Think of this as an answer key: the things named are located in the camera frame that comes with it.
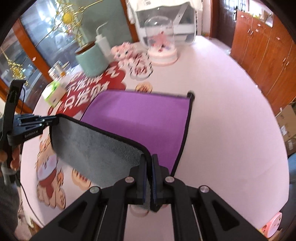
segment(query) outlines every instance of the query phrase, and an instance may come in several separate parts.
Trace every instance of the cartoon character print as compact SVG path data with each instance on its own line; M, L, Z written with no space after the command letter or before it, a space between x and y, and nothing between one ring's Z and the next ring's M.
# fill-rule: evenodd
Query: cartoon character print
M63 210L66 207L66 195L61 188L64 182L62 170L57 170L58 157L54 153L50 137L40 143L37 156L37 197L47 206Z
M88 190L91 187L91 181L81 175L76 169L72 170L72 181L81 190Z
M132 56L134 55L135 48L130 42L124 42L122 45L114 46L111 49L111 54L114 59L118 61L118 66L122 67L125 64L133 62Z

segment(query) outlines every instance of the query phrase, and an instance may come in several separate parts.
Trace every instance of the wall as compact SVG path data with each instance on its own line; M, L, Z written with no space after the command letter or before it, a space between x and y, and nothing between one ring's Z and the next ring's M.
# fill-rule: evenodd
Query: wall
M71 2L82 7L92 4L95 0L73 0ZM85 41L95 41L97 27L105 22L108 24L102 28L102 31L111 47L120 45L124 41L132 42L120 0L104 0L84 11L81 29Z
M0 98L0 115L2 116L4 113L5 102Z
M211 29L211 0L203 0L202 34L209 34Z

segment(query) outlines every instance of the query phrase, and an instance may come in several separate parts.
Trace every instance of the wooden cabinet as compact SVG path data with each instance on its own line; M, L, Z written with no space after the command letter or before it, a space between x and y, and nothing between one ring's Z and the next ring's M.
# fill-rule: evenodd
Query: wooden cabinet
M250 39L241 66L251 78L257 73L267 48L271 27L254 18Z
M245 12L237 12L237 22L230 56L239 64L242 63L251 33L253 17Z
M296 45L292 44L291 52L285 63L284 69L276 83L266 95L275 115L280 108L285 108L296 95Z
M292 38L275 17L271 36L260 67L253 80L266 96L278 79L290 52Z
M258 85L275 115L295 98L296 45L275 15L270 28L238 12L231 56Z

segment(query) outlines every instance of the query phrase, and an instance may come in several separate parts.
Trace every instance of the teal cup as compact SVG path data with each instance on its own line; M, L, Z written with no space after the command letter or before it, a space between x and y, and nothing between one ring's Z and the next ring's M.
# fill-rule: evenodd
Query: teal cup
M75 53L77 62L88 77L100 75L109 65L102 50L95 42L90 42L82 46Z

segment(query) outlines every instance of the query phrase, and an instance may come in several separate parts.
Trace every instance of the person's arm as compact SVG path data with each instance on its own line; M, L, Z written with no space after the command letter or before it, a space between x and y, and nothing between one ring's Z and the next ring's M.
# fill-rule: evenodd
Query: person's arm
M18 169L20 165L20 148L17 147L12 153L11 169ZM7 154L0 150L0 164L7 160ZM15 184L5 186L0 170L0 223L14 233L17 227L17 212L20 206L20 198Z

